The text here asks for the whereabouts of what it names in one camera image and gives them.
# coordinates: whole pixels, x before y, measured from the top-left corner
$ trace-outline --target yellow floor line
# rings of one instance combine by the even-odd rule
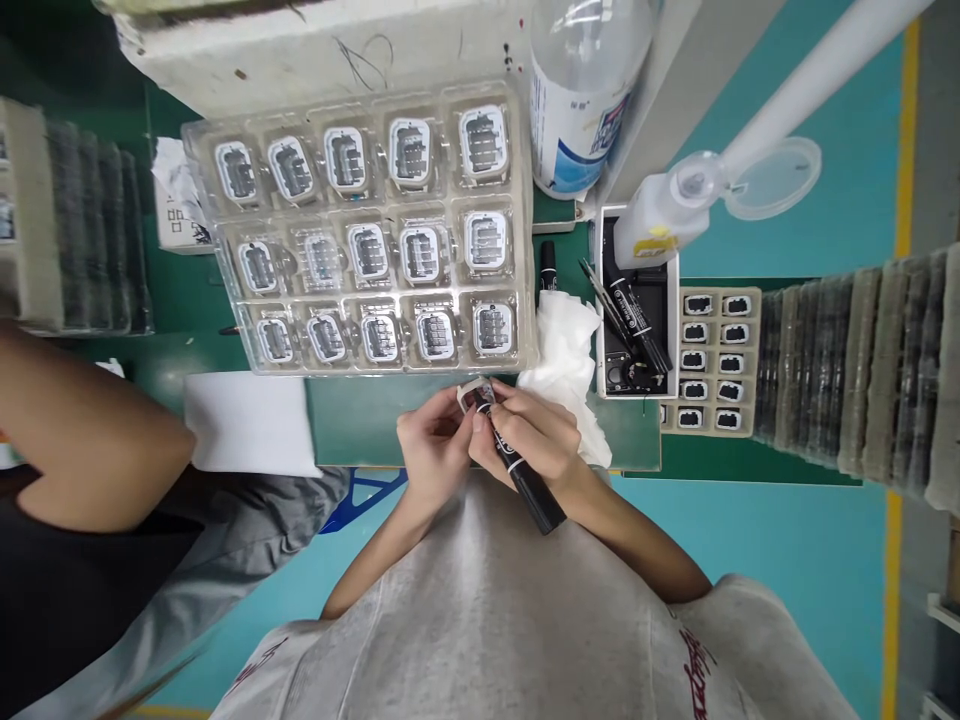
[[[903,35],[900,89],[900,141],[897,162],[897,221],[894,256],[910,254],[913,221],[913,173],[917,139],[917,84],[920,79],[920,19]],[[897,660],[900,652],[900,554],[903,540],[903,498],[887,491],[885,590],[883,598],[883,686],[881,720],[897,717]]]
[[[178,708],[167,705],[143,705],[134,711],[133,716],[207,720],[207,718],[210,717],[210,713],[206,710],[193,710],[191,708]]]

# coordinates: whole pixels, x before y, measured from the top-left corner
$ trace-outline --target white pipe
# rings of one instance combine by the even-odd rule
[[[855,0],[723,151],[733,173],[810,117],[933,0]]]

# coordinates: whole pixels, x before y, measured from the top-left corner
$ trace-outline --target black shirt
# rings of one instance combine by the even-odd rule
[[[153,513],[129,533],[70,532],[0,498],[0,719],[113,647],[201,530]]]

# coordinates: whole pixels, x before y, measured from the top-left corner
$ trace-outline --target small parts tray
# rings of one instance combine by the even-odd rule
[[[760,290],[681,287],[680,293],[680,392],[660,401],[660,430],[750,437]]]
[[[535,360],[525,110],[498,80],[185,125],[254,370]]]

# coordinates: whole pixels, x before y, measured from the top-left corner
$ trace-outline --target gray t-shirt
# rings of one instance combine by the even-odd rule
[[[729,576],[668,607],[478,472],[342,618],[267,635],[212,720],[588,717],[856,714],[763,586]]]

